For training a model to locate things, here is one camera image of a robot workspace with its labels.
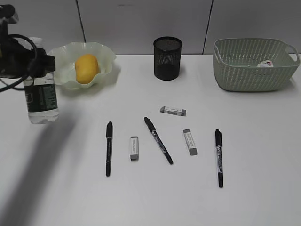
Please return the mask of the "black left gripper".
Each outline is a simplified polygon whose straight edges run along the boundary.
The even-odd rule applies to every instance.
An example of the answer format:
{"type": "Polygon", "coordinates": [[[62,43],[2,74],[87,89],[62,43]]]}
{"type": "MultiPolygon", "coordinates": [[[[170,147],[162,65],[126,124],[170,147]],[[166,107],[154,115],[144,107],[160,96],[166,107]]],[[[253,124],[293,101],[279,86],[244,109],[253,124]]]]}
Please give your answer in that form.
{"type": "Polygon", "coordinates": [[[17,79],[26,75],[32,68],[34,78],[45,77],[55,71],[55,57],[47,55],[43,48],[20,34],[8,34],[8,25],[16,24],[18,15],[10,4],[0,6],[0,77],[17,79]]]}

